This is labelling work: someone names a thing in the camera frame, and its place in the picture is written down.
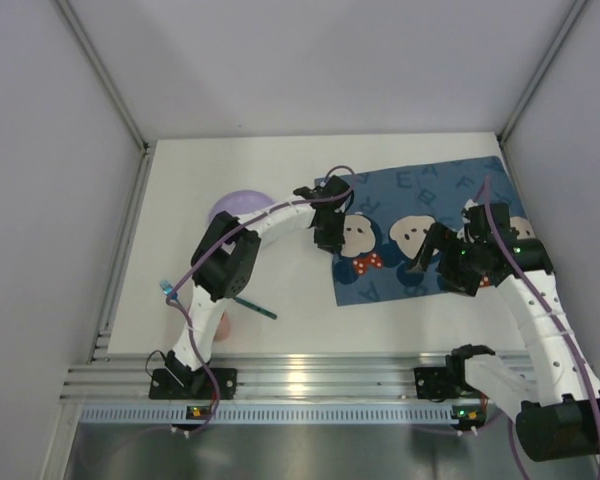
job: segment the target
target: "gray wall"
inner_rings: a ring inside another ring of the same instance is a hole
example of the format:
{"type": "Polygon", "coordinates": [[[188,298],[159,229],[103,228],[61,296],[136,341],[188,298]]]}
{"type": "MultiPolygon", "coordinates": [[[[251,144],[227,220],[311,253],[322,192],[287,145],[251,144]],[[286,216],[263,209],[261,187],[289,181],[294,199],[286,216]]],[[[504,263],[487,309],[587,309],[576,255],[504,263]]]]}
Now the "gray wall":
{"type": "Polygon", "coordinates": [[[508,151],[561,296],[600,375],[600,0],[592,2],[508,151]]]}
{"type": "Polygon", "coordinates": [[[143,133],[493,131],[573,0],[72,0],[143,133]]]}
{"type": "Polygon", "coordinates": [[[0,479],[40,467],[138,158],[51,2],[0,0],[0,479]]]}

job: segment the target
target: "cartoon character print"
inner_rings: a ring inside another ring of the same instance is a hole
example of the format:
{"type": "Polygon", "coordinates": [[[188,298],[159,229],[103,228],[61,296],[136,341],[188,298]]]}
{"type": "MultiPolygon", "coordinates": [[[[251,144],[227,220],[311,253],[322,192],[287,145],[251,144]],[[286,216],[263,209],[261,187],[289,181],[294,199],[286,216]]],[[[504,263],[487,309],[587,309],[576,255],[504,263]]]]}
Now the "cartoon character print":
{"type": "Polygon", "coordinates": [[[333,266],[337,282],[350,285],[371,268],[382,268],[382,232],[376,222],[356,213],[344,218],[344,245],[333,266]]]}
{"type": "Polygon", "coordinates": [[[511,226],[518,230],[518,240],[525,240],[527,238],[536,238],[536,234],[531,228],[529,220],[523,217],[511,217],[511,226]]]}
{"type": "MultiPolygon", "coordinates": [[[[424,242],[435,219],[429,215],[411,215],[395,222],[389,229],[389,243],[383,248],[382,256],[387,267],[395,267],[398,281],[405,287],[415,287],[424,280],[424,273],[409,273],[407,269],[424,242]]],[[[436,261],[436,250],[432,261],[436,261]]]]}

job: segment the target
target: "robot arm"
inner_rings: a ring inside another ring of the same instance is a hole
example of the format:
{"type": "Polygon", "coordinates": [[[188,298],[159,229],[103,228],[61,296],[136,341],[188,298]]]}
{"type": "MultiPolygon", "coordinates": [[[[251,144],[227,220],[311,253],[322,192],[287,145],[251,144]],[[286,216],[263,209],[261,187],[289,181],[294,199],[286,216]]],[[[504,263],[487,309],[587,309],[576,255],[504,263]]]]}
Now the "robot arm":
{"type": "Polygon", "coordinates": [[[154,380],[159,377],[154,383],[160,387],[152,387],[150,398],[196,396],[205,374],[200,371],[202,364],[193,342],[201,360],[207,363],[226,302],[246,287],[261,247],[295,230],[314,228],[318,248],[340,251],[348,191],[345,181],[331,176],[326,183],[313,189],[299,188],[284,202],[266,209],[237,217],[227,212],[216,215],[191,259],[192,266],[202,262],[192,275],[191,324],[185,324],[168,352],[165,368],[154,372],[154,380]]]}
{"type": "MultiPolygon", "coordinates": [[[[536,461],[598,453],[594,415],[578,361],[565,341],[569,336],[584,358],[562,309],[553,265],[542,243],[517,239],[505,204],[491,205],[498,234],[539,295],[547,312],[497,245],[484,206],[465,210],[460,234],[436,223],[411,265],[427,268],[433,249],[442,251],[437,271],[451,291],[475,296],[480,280],[488,275],[509,305],[531,358],[536,376],[532,384],[509,369],[485,346],[465,345],[447,356],[444,381],[459,391],[479,391],[488,396],[515,422],[520,443],[536,461]]],[[[600,407],[600,380],[584,365],[600,407]]]]}
{"type": "MultiPolygon", "coordinates": [[[[253,225],[245,228],[246,237],[249,237],[251,248],[245,248],[245,257],[253,259],[255,261],[255,255],[257,249],[267,246],[269,243],[277,240],[278,238],[291,233],[295,230],[305,230],[312,226],[314,217],[316,216],[316,209],[310,204],[298,204],[294,205],[294,202],[304,200],[299,195],[293,195],[284,202],[280,202],[272,207],[267,207],[247,215],[240,215],[238,217],[231,217],[235,219],[239,224],[245,224],[249,220],[257,218],[269,210],[274,210],[273,213],[266,215],[262,220],[257,221],[253,225]]],[[[221,218],[230,217],[227,215],[220,215],[221,218]]],[[[200,256],[200,252],[196,252],[191,263],[200,256]]],[[[202,355],[205,362],[211,359],[211,346],[213,344],[213,337],[215,336],[218,324],[222,318],[222,314],[226,309],[226,302],[228,299],[237,296],[246,286],[249,281],[251,272],[248,275],[243,272],[243,276],[238,278],[233,285],[226,288],[221,298],[217,298],[215,301],[212,299],[212,293],[207,289],[210,286],[211,280],[209,278],[204,279],[202,276],[198,278],[198,282],[206,283],[207,288],[198,284],[195,280],[193,282],[193,299],[191,301],[191,307],[189,308],[189,316],[193,319],[193,338],[198,346],[198,350],[202,355]]],[[[191,347],[191,341],[189,338],[190,327],[185,324],[184,330],[180,335],[180,338],[173,347],[175,359],[181,364],[188,366],[191,371],[196,371],[200,368],[201,364],[191,347]]]]}

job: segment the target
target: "metal extrusion bar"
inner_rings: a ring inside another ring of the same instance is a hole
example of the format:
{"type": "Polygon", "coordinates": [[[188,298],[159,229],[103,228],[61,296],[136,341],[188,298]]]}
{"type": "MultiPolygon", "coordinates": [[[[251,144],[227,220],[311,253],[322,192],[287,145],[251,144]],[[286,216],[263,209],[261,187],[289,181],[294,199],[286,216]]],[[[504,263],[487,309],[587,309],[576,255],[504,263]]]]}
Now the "metal extrusion bar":
{"type": "Polygon", "coordinates": [[[59,406],[53,437],[49,441],[47,454],[38,474],[40,480],[64,478],[81,414],[82,406],[79,404],[59,406]]]}
{"type": "Polygon", "coordinates": [[[138,217],[140,215],[140,207],[142,205],[142,199],[147,187],[147,182],[149,180],[149,173],[151,171],[151,163],[153,162],[154,153],[155,147],[149,147],[147,152],[143,155],[138,167],[138,171],[136,172],[136,177],[134,179],[131,194],[129,196],[129,201],[127,202],[125,209],[124,221],[116,240],[116,249],[109,270],[109,275],[107,276],[107,283],[105,285],[104,295],[98,313],[98,328],[96,330],[96,335],[93,339],[89,355],[90,359],[93,358],[94,351],[96,350],[98,342],[101,338],[100,332],[103,329],[108,328],[110,325],[110,320],[119,298],[122,277],[129,259],[131,241],[138,222],[138,217]]]}
{"type": "Polygon", "coordinates": [[[109,75],[109,72],[104,66],[104,63],[100,59],[98,52],[96,51],[95,47],[93,46],[93,43],[91,42],[91,39],[89,38],[87,32],[82,26],[82,22],[80,22],[80,19],[78,18],[78,15],[76,14],[75,10],[73,9],[68,0],[52,0],[52,2],[57,7],[62,19],[66,22],[67,26],[73,33],[76,41],[78,42],[78,45],[87,57],[91,68],[100,80],[100,83],[104,88],[107,96],[111,100],[113,107],[120,115],[120,118],[126,125],[127,130],[129,130],[129,133],[133,137],[133,140],[136,142],[136,145],[138,145],[138,148],[141,151],[146,150],[147,142],[142,136],[138,125],[136,125],[136,122],[129,113],[129,109],[122,100],[122,96],[120,95],[118,88],[113,83],[111,75],[109,75]]]}
{"type": "MultiPolygon", "coordinates": [[[[148,399],[150,379],[144,370],[145,357],[111,355],[106,358],[109,361],[95,360],[91,365],[71,367],[61,392],[61,402],[160,404],[160,401],[148,399]]],[[[503,359],[514,371],[533,381],[526,355],[505,354],[503,359]]],[[[442,365],[443,354],[216,356],[212,361],[214,367],[238,369],[234,404],[428,403],[417,398],[413,369],[442,365]]],[[[159,366],[161,362],[157,359],[148,364],[149,370],[159,366]]]]}
{"type": "Polygon", "coordinates": [[[549,69],[554,64],[556,58],[562,51],[567,39],[573,32],[574,27],[576,26],[578,20],[582,18],[582,15],[585,12],[586,7],[591,3],[592,0],[575,0],[569,11],[566,13],[564,20],[562,21],[558,32],[555,37],[551,41],[549,48],[546,53],[542,57],[540,64],[536,68],[531,80],[527,84],[520,100],[516,103],[515,108],[511,115],[509,115],[509,119],[502,130],[502,132],[498,135],[498,138],[502,143],[506,143],[511,133],[515,129],[516,125],[520,121],[522,114],[525,112],[534,95],[538,91],[538,88],[542,84],[545,79],[549,69]]]}

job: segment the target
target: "white tabletop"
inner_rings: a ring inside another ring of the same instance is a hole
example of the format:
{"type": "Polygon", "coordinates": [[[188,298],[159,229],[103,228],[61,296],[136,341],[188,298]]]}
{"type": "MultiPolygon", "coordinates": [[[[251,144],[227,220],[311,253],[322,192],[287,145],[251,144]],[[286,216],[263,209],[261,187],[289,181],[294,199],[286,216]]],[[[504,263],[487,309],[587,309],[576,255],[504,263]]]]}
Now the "white tabletop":
{"type": "MultiPolygon", "coordinates": [[[[166,140],[158,142],[109,344],[112,353],[168,350],[183,318],[158,283],[188,270],[212,205],[240,189],[281,200],[337,164],[358,172],[501,156],[492,133],[166,140]]],[[[242,297],[278,314],[271,320],[230,302],[232,331],[214,345],[233,354],[413,353],[466,343],[523,350],[494,288],[337,307],[331,257],[296,232],[260,252],[242,297]]],[[[188,305],[191,284],[183,287],[188,305]]]]}

